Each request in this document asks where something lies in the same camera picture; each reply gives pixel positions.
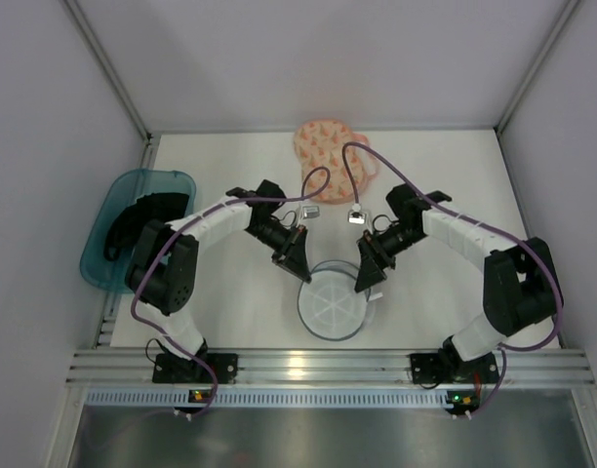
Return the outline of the black bra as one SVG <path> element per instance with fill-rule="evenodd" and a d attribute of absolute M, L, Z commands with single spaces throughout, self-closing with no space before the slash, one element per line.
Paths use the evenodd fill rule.
<path fill-rule="evenodd" d="M 112 222 L 108 229 L 103 257 L 116 261 L 123 250 L 133 248 L 144 226 L 151 220 L 168 222 L 185 215 L 189 196 L 177 192 L 152 193 L 141 196 Z"/>

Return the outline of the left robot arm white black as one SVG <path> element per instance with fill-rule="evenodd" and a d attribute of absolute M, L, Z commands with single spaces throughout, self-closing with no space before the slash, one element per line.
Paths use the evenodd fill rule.
<path fill-rule="evenodd" d="M 194 292 L 199 254 L 241 231 L 272 250 L 273 264 L 309 283 L 307 228 L 286 227 L 275 216 L 287 201 L 280 186 L 266 179 L 256 190 L 233 188 L 216 204 L 187 217 L 150 220 L 126 274 L 126 284 L 134 293 L 132 318 L 156 332 L 164 351 L 203 363 L 206 340 L 182 308 Z"/>

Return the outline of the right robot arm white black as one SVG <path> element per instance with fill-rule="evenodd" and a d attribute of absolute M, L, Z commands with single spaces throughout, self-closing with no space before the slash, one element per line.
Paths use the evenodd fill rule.
<path fill-rule="evenodd" d="M 383 231 L 366 230 L 355 290 L 362 293 L 386 279 L 397 254 L 430 237 L 475 266 L 483 276 L 482 310 L 448 337 L 437 355 L 445 371 L 465 375 L 508 337 L 555 316 L 563 308 L 548 245 L 522 241 L 507 232 L 459 214 L 441 191 L 417 195 L 407 184 L 394 187 L 386 202 L 395 218 Z"/>

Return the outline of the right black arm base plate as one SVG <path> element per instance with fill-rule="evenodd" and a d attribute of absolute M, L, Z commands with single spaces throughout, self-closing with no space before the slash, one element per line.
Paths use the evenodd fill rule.
<path fill-rule="evenodd" d="M 452 360 L 438 352 L 413 353 L 409 358 L 414 384 L 436 386 L 498 382 L 498 364 L 491 353 L 468 362 Z"/>

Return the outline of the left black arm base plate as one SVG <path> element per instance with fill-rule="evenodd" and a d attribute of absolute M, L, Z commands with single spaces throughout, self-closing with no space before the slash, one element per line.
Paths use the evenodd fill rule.
<path fill-rule="evenodd" d="M 208 353 L 204 361 L 214 372 L 219 384 L 234 382 L 238 371 L 238 355 L 233 353 Z M 171 353 L 161 353 L 155 358 L 151 381 L 156 384 L 212 383 L 210 373 L 192 360 Z"/>

